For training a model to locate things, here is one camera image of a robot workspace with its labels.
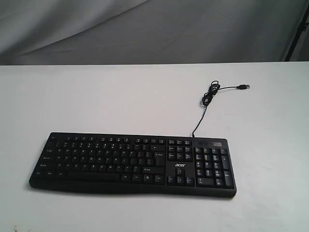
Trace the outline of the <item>black Acer keyboard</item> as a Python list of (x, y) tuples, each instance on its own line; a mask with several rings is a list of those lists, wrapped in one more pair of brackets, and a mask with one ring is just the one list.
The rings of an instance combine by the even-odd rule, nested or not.
[(237, 193), (226, 139), (153, 135), (53, 132), (29, 184), (103, 194)]

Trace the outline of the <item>grey backdrop cloth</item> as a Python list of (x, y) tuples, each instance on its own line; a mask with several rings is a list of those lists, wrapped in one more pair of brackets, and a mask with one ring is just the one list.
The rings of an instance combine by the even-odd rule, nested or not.
[(2, 65), (283, 61), (306, 0), (3, 0)]

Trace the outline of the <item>black tripod stand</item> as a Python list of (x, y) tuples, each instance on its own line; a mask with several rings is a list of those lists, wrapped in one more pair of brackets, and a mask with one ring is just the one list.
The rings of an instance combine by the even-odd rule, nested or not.
[(284, 53), (284, 62), (309, 60), (309, 1), (305, 1), (304, 10), (292, 33), (291, 41)]

